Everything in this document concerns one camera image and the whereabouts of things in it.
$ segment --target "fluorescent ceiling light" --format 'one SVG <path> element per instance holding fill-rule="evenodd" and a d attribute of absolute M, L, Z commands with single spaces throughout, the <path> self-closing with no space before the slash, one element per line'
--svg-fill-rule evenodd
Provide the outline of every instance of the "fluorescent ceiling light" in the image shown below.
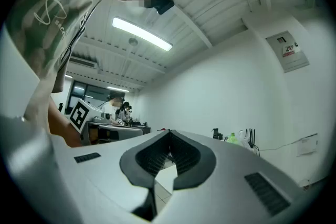
<path fill-rule="evenodd" d="M 121 92 L 130 92 L 128 90 L 118 89 L 118 88 L 114 88 L 114 87 L 110 87 L 110 86 L 108 86 L 107 88 L 110 89 L 110 90 L 116 90 L 116 91 L 121 91 Z"/>
<path fill-rule="evenodd" d="M 164 49 L 165 51 L 170 51 L 173 48 L 171 44 L 162 40 L 161 38 L 149 33 L 148 31 L 134 24 L 130 24 L 122 19 L 113 18 L 112 25 L 128 33 L 141 37 L 144 40 L 147 40 L 148 42 L 153 43 L 154 45 L 157 45 L 158 47 Z"/>

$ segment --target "electrical panel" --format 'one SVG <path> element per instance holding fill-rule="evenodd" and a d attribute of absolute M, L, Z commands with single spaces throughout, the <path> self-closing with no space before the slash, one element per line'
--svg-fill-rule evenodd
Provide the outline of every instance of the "electrical panel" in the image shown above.
<path fill-rule="evenodd" d="M 266 38 L 278 57 L 284 73 L 309 65 L 299 43 L 286 31 Z"/>

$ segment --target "camouflage t-shirt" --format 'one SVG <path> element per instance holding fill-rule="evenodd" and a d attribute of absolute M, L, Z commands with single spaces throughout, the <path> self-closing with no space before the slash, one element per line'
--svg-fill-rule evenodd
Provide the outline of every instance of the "camouflage t-shirt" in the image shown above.
<path fill-rule="evenodd" d="M 17 49 L 40 78 L 25 118 L 46 130 L 50 94 L 62 91 L 65 53 L 91 5 L 92 0 L 17 0 L 6 20 Z"/>

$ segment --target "white corrugated ceiling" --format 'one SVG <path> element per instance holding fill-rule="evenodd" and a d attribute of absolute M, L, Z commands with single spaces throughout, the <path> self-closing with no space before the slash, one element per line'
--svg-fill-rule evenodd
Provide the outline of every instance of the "white corrugated ceiling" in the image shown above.
<path fill-rule="evenodd" d="M 88 75 L 86 69 L 70 65 L 69 74 L 76 80 L 100 87 L 112 84 L 131 91 L 142 89 L 192 55 L 208 49 L 200 33 L 215 46 L 247 29 L 241 19 L 247 12 L 266 6 L 310 8 L 315 5 L 314 0 L 174 1 L 191 20 L 180 16 L 174 8 L 158 15 L 154 9 L 139 8 L 132 3 L 103 0 L 73 52 L 73 56 L 96 62 L 99 68 Z M 129 39 L 134 36 L 112 27 L 114 17 L 149 30 L 170 42 L 173 49 L 166 52 L 141 38 L 136 38 L 137 46 L 129 45 Z"/>

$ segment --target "green bottle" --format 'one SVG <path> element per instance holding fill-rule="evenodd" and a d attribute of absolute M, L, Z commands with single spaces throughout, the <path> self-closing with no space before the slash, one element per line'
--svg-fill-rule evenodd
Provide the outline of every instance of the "green bottle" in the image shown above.
<path fill-rule="evenodd" d="M 235 137 L 235 133 L 232 133 L 226 142 L 238 145 L 238 140 Z"/>

